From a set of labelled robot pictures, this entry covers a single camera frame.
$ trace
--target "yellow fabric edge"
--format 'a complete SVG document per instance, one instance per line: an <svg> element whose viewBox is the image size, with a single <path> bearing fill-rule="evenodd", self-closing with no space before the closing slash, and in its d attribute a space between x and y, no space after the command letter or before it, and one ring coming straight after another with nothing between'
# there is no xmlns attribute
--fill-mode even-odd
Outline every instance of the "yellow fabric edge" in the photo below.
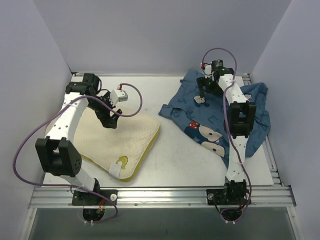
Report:
<svg viewBox="0 0 320 240"><path fill-rule="evenodd" d="M149 142L148 146L146 147L146 149L144 150L138 164L136 165L132 175L130 177L127 177L127 178L122 178L122 179L119 179L121 182L129 182L138 172L139 168L140 168L140 165L141 163L143 162L143 160L146 158L148 152L150 151L151 147L153 146L153 144L155 143L156 139L158 138L159 136L159 133L160 133L160 125L159 125L159 128L158 130L156 131L155 135L153 136L152 140ZM83 154L80 154L81 157L83 157L85 160L87 160L88 162L96 165L97 167L101 168L102 170L104 170L105 172L109 173L107 170L105 170L102 166L100 166L99 164L97 164L96 162L94 162L91 158L83 155Z"/></svg>

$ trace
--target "gray wall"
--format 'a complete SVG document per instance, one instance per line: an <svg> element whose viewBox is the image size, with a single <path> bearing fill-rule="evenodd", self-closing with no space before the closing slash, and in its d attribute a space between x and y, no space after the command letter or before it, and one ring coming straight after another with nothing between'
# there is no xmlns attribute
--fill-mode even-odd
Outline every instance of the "gray wall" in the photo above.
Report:
<svg viewBox="0 0 320 240"><path fill-rule="evenodd" d="M271 147L307 240L320 235L319 9L319 0L292 0L252 73L269 88Z"/></svg>
<svg viewBox="0 0 320 240"><path fill-rule="evenodd" d="M250 73L291 0L33 1L72 71L180 76L213 47Z"/></svg>
<svg viewBox="0 0 320 240"><path fill-rule="evenodd" d="M12 160L22 140L59 110L71 74L32 0L0 1L0 33L0 239L16 240L33 187L16 178ZM18 170L40 181L34 145L35 137L22 150Z"/></svg>

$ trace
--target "blue cloth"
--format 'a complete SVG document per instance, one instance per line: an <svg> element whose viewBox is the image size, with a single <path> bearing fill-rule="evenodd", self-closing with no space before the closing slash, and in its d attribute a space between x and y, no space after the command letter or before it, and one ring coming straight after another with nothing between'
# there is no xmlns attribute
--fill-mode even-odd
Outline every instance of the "blue cloth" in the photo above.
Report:
<svg viewBox="0 0 320 240"><path fill-rule="evenodd" d="M200 98L197 78L204 75L190 70L169 104L164 104L160 116L171 119L186 135L205 148L220 155L229 165L229 139L224 130L224 110L222 95L206 94ZM245 156L251 157L264 142L269 130L269 113L265 109L267 86L256 83L242 86L243 94L256 104L253 130L246 144Z"/></svg>

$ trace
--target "white tag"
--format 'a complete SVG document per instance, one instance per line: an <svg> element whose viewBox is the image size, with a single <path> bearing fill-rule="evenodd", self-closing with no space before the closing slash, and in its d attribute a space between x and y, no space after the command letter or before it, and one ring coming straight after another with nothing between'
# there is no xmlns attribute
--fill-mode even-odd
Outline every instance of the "white tag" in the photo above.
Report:
<svg viewBox="0 0 320 240"><path fill-rule="evenodd" d="M118 164L113 162L109 168L109 174L117 179L119 179L120 171L121 171L122 162Z"/></svg>

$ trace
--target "purple cable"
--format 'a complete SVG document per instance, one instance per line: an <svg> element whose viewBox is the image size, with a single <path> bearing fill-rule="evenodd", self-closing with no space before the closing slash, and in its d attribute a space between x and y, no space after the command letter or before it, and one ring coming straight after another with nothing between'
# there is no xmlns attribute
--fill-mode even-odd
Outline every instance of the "purple cable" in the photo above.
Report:
<svg viewBox="0 0 320 240"><path fill-rule="evenodd" d="M72 100L67 106L65 106L62 110L60 110L56 115L54 115L52 118L50 118L49 120L43 122L42 124L40 124L39 126L37 126L28 136L26 136L26 138L22 141L22 143L20 144L20 146L18 147L18 149L16 150L15 152L15 155L13 157L13 162L12 162L12 169L13 169L13 172L14 174L16 175L16 177L18 179L20 179L22 182L26 183L26 184L30 184L30 185L34 185L34 186L38 186L38 187L72 187L72 188L78 188L78 189L81 189L83 191L86 191L90 194L93 194L93 195L96 195L104 200L106 200L107 202L109 202L110 204L112 204L112 206L114 207L115 209L115 214L110 216L110 217L107 217L107 218L104 218L100 221L95 221L95 223L102 223L102 222L105 222L107 220L110 220L110 219L113 219L115 218L117 215L118 215L118 208L117 206L112 202L110 201L108 198L106 198L105 196L97 193L97 192L94 192L94 191L91 191L89 189L85 189L84 187L80 187L80 186L77 186L77 185L73 185L73 184L47 184L47 183L37 183L37 182L32 182L32 181L29 181L25 178L23 178L17 171L17 159L18 159L18 156L19 156L19 153L20 151L22 150L22 148L24 147L24 145L26 144L26 142L39 130L41 129L42 127L48 125L50 122L52 122L54 119L56 119L57 117L59 117L61 114L63 114L69 107L70 105L72 105L73 103L75 103L76 101L80 100L80 99L93 99L95 101L97 101L98 103L100 103L101 105L103 105L105 108L107 108L109 111L113 112L114 114L120 116L120 117L126 117L126 118L129 118L129 117L133 117L135 115L137 115L141 108L142 108L142 104L143 104L143 100L142 100L142 95L140 93L140 91L133 85L129 84L129 83L121 83L120 86L129 86L129 87L132 87L133 89L135 89L137 91L137 93L139 94L139 97L140 97L140 106L138 108L138 110L135 112L135 113L132 113L132 114L129 114L129 115L124 115L124 114L120 114L120 113L117 113L116 111L112 110L108 105L106 105L103 101L101 101L100 99L94 97L94 96L87 96L87 95L82 95L82 96L79 96L77 98L75 98L74 100Z"/></svg>
<svg viewBox="0 0 320 240"><path fill-rule="evenodd" d="M247 199L247 201L246 201L246 205L245 205L245 208L244 208L243 211L242 211L242 214L241 214L235 221L230 221L230 220L228 220L228 219L225 219L225 218L222 216L222 213L223 213L224 211L230 209L230 208L223 209L220 213L221 213L221 217L222 217L223 220L227 220L227 221L229 221L229 222L237 222L237 221L239 221L239 220L243 217L244 213L247 211L247 208L248 208L248 206L249 206L249 202L250 202L250 199L251 199L251 194L252 194L252 184L251 184L251 181L250 181L250 177L249 177L249 175L248 175L248 173L247 173L247 170L246 170L245 166L243 165L243 162L242 162L241 157L240 157L240 153L239 153L239 151L237 150L237 147L235 146L235 144L234 144L234 142L233 142L233 140L232 140L233 138L232 138L232 136L231 136L230 128L229 128L229 125L228 125L228 115L227 115L227 106L226 106L226 100L227 100L226 93L227 93L228 89L232 88L232 87L234 86L234 84L235 84L234 80L235 80L235 78L236 78L236 72L237 72L237 68L238 68L238 63L237 63L237 60L236 60L235 55L233 55L233 53L230 52L229 50L227 50L227 49L225 49L225 48L222 48L222 47L214 47L214 48L211 48L210 50L208 50L208 51L204 54L204 56L203 56L203 58L202 58L202 63L205 62L205 57L207 56L207 54L208 54L209 52L213 51L213 50L223 50L223 51L229 53L229 54L232 56L233 60L234 60L234 74L233 74L233 77L232 77L232 80L233 80L233 81L232 81L232 84L229 85L229 86L223 91L223 98L222 98L222 101L223 101L223 115L224 115L226 132L227 132L227 134L228 134L229 142L230 142L230 144L232 145L233 149L235 150L236 155L237 155L237 157L238 157L238 160L239 160L239 162L240 162L240 164L241 164L242 170L243 170L246 178L248 179L248 184L249 184L249 197L248 197L248 199Z"/></svg>

